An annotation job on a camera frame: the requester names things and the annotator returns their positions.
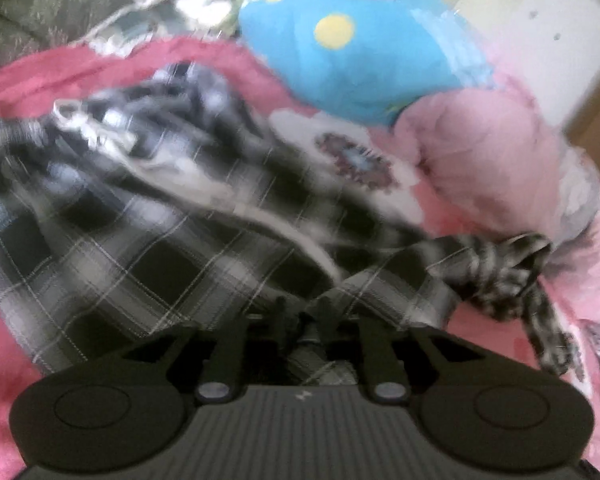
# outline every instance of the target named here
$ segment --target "plaid fabric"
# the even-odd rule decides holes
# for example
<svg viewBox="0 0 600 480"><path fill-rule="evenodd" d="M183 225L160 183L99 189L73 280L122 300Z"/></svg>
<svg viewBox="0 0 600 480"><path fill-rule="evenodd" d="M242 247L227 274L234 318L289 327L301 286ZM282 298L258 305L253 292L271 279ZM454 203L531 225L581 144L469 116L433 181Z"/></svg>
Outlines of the plaid fabric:
<svg viewBox="0 0 600 480"><path fill-rule="evenodd" d="M396 218L257 126L196 64L0 120L0 310L43 372L174 323L266 314L280 297L290 334L324 308L444 327L472 298L521 317L545 370L579 365L536 283L544 238L429 240ZM289 358L296 379L354 382L310 332Z"/></svg>

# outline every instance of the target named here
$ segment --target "wall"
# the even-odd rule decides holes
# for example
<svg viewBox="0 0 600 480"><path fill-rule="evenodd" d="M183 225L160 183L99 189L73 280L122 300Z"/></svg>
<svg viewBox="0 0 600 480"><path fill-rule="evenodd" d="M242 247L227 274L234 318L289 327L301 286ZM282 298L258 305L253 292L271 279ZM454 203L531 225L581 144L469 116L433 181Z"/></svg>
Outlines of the wall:
<svg viewBox="0 0 600 480"><path fill-rule="evenodd" d="M517 60L551 124L567 125L600 79L600 0L524 0L490 39Z"/></svg>

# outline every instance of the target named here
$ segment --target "pillow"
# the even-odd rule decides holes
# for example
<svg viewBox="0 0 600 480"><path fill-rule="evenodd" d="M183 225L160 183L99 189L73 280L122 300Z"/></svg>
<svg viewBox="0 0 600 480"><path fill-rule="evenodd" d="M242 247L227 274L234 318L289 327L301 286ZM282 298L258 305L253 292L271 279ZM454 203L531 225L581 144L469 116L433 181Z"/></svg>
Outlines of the pillow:
<svg viewBox="0 0 600 480"><path fill-rule="evenodd" d="M295 97L363 124L392 124L428 94L493 83L464 21L439 0L257 0L238 21Z"/></svg>

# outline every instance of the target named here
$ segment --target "ribbed black surface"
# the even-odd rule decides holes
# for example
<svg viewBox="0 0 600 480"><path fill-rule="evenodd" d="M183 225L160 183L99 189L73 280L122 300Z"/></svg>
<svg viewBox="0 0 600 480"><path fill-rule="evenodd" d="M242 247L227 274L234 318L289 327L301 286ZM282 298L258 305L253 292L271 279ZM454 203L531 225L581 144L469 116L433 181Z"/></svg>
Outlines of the ribbed black surface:
<svg viewBox="0 0 600 480"><path fill-rule="evenodd" d="M22 480L85 479L32 468ZM162 454L98 480L493 480L434 448L401 408L355 387L252 386L241 399L198 411ZM525 476L576 480L570 468Z"/></svg>

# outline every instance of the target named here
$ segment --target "plaid shirt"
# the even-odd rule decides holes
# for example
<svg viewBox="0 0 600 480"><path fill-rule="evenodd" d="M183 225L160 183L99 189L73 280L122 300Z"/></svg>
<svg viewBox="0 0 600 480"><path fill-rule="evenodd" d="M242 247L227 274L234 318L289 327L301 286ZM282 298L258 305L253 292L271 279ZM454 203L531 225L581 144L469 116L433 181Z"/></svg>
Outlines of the plaid shirt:
<svg viewBox="0 0 600 480"><path fill-rule="evenodd" d="M43 372L282 297L290 327L328 304L396 330L443 328L471 298L521 317L541 367L562 374L579 364L536 282L549 250L539 235L428 239L257 126L197 64L0 120L0 311ZM305 336L289 359L298 381L355 381Z"/></svg>

